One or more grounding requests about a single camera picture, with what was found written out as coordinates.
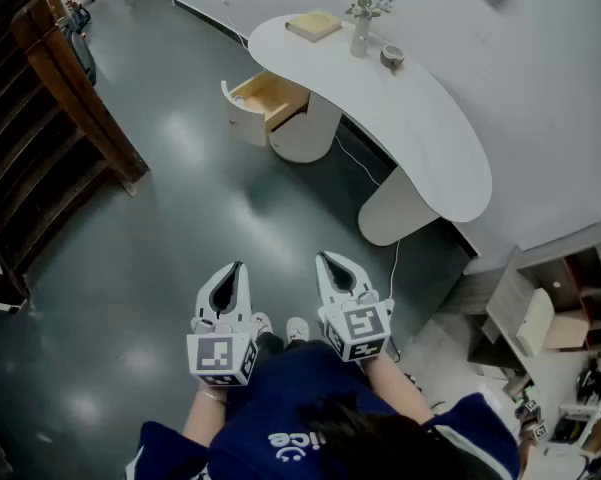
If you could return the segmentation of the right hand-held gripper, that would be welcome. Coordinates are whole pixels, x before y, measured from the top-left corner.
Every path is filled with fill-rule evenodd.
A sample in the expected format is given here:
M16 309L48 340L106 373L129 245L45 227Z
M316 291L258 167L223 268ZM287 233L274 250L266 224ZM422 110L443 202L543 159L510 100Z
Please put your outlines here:
M326 341L343 362L360 362L379 355L391 337L394 301L378 301L377 293L370 292L373 287L366 270L341 254L319 252L315 264L323 305L318 316ZM337 293L359 297L335 303Z

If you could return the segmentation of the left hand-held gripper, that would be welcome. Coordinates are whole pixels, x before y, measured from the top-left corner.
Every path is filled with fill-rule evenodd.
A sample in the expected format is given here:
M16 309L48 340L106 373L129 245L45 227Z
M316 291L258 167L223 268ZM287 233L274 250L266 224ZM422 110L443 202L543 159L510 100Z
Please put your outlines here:
M258 346L247 266L233 262L199 289L187 336L190 373L209 387L246 386Z

